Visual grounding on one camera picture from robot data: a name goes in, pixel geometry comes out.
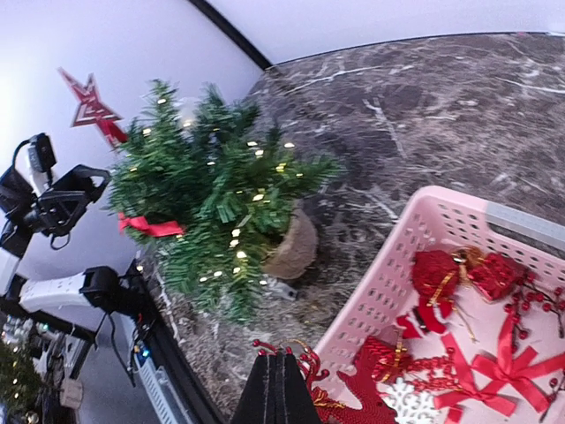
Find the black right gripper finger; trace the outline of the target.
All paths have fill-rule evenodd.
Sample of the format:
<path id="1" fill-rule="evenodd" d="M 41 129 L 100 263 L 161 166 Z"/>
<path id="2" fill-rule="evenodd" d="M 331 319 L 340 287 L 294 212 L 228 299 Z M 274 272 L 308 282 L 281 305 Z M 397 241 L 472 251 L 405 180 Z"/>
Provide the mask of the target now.
<path id="1" fill-rule="evenodd" d="M 292 354 L 259 355 L 231 424 L 321 424 Z"/>

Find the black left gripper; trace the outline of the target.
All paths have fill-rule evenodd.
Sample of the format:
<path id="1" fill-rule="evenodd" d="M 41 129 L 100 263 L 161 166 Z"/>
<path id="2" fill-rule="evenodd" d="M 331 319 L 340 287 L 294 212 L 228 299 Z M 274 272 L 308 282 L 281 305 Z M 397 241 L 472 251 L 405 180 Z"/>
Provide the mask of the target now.
<path id="1" fill-rule="evenodd" d="M 22 257 L 35 233 L 52 239 L 69 235 L 109 182 L 109 171 L 80 164 L 36 195 L 14 168 L 8 169 L 1 177 L 1 210 L 6 218 L 1 247 Z"/>

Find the red reindeer ornament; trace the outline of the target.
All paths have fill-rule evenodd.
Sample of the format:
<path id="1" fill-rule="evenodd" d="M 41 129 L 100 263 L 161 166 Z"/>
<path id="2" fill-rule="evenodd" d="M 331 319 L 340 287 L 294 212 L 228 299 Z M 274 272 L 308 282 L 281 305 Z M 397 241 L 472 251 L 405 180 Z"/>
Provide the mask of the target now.
<path id="1" fill-rule="evenodd" d="M 327 390 L 318 385 L 319 382 L 330 377 L 330 372 L 321 367 L 319 355 L 307 344 L 297 339 L 280 344 L 270 344 L 255 339 L 252 345 L 258 349 L 258 356 L 277 352 L 295 356 L 321 423 L 396 422 L 396 411 L 384 402 L 377 391 L 376 383 L 366 370 L 366 356 L 361 356 L 354 361 L 354 375 L 348 375 L 342 371 L 336 373 L 336 377 L 343 383 L 346 390 L 359 402 L 359 407 L 355 408 L 332 398 Z"/>

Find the red glitter star topper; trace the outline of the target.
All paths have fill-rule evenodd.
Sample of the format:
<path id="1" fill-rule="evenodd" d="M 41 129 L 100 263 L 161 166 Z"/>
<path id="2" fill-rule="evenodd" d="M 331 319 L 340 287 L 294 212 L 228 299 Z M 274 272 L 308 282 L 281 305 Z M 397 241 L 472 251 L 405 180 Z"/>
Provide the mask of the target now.
<path id="1" fill-rule="evenodd" d="M 112 149 L 125 143 L 128 136 L 117 124 L 123 118 L 102 100 L 94 74 L 82 84 L 62 67 L 57 70 L 79 102 L 72 127 L 95 125 Z"/>

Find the small green christmas tree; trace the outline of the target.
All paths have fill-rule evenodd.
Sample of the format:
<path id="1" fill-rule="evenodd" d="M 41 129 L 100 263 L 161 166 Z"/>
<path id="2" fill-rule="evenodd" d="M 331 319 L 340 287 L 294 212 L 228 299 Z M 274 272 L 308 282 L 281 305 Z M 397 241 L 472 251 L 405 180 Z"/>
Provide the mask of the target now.
<path id="1" fill-rule="evenodd" d="M 254 316 L 266 263 L 298 202 L 342 170 L 330 155 L 297 153 L 278 125 L 256 131 L 259 117 L 258 105 L 227 103 L 208 87 L 185 125 L 177 90 L 156 79 L 109 186 L 108 208 L 117 216 L 184 228 L 183 236 L 164 238 L 124 232 L 156 249 L 174 291 L 234 322 Z"/>

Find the pink plastic basket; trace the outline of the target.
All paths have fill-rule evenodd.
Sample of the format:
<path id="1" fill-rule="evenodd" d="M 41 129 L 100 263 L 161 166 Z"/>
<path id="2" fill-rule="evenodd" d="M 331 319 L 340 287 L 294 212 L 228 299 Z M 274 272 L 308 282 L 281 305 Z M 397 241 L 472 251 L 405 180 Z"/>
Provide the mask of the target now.
<path id="1" fill-rule="evenodd" d="M 564 229 L 439 186 L 410 198 L 316 347 L 323 416 L 564 420 Z"/>

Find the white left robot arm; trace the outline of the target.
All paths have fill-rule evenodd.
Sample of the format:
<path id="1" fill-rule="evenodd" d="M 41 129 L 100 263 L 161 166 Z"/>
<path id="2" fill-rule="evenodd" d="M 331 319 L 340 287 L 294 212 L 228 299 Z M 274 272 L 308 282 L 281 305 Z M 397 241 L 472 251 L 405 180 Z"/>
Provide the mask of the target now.
<path id="1" fill-rule="evenodd" d="M 97 202 L 110 182 L 106 170 L 78 165 L 41 195 L 11 166 L 1 176 L 1 306 L 9 314 L 46 314 L 54 307 L 93 307 L 105 314 L 137 318 L 147 307 L 141 277 L 136 270 L 124 275 L 108 266 L 86 269 L 65 278 L 26 279 L 18 268 L 36 234 L 54 242 L 69 238 L 72 229 Z"/>

